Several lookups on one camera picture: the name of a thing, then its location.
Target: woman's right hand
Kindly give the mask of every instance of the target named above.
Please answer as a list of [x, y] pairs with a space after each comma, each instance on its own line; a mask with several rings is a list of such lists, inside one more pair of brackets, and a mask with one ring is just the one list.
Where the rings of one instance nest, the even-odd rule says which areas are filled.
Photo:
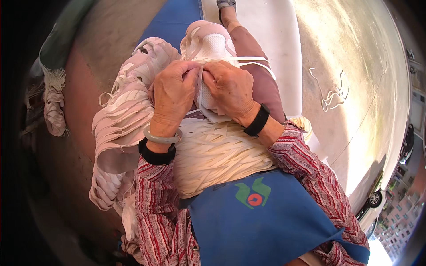
[[253, 76], [225, 61], [206, 63], [204, 70], [204, 83], [219, 107], [240, 125], [249, 126], [260, 109], [252, 96]]

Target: logo on apron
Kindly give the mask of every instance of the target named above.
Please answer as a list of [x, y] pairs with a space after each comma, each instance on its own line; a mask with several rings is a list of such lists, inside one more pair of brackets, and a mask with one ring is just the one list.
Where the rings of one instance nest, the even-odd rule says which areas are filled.
[[257, 192], [253, 194], [250, 194], [251, 189], [246, 184], [235, 184], [235, 186], [239, 187], [235, 197], [250, 209], [254, 209], [252, 206], [259, 206], [260, 204], [262, 204], [262, 207], [264, 207], [266, 201], [268, 200], [269, 194], [271, 193], [271, 188], [265, 184], [262, 184], [262, 179], [263, 177], [259, 177], [253, 182], [251, 188], [253, 191]]

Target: sleeve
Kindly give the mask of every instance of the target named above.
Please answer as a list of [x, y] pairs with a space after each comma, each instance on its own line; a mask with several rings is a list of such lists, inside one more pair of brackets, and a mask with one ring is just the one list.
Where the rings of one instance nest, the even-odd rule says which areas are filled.
[[[345, 228], [345, 241], [369, 249], [367, 237], [351, 211], [348, 197], [340, 186], [335, 173], [311, 152], [303, 140], [303, 134], [292, 122], [287, 121], [281, 137], [268, 148], [280, 169], [292, 174], [318, 203], [337, 228]], [[326, 265], [364, 265], [353, 260], [336, 241], [314, 249]]]
[[170, 265], [178, 213], [178, 191], [173, 184], [174, 161], [165, 166], [139, 158], [136, 184], [136, 216], [139, 247], [145, 265]]

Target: blue apron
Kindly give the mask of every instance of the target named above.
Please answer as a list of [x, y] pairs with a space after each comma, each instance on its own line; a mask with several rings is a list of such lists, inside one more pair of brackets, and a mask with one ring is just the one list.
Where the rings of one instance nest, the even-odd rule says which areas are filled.
[[277, 265], [335, 240], [355, 260], [370, 251], [346, 242], [303, 186], [280, 170], [205, 189], [189, 206], [201, 265]]

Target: green cloth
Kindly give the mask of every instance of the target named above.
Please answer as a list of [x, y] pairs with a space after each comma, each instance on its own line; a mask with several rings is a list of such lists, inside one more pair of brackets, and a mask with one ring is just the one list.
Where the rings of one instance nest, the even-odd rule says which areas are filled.
[[56, 20], [40, 50], [40, 62], [48, 69], [64, 68], [78, 25], [95, 0], [72, 0]]

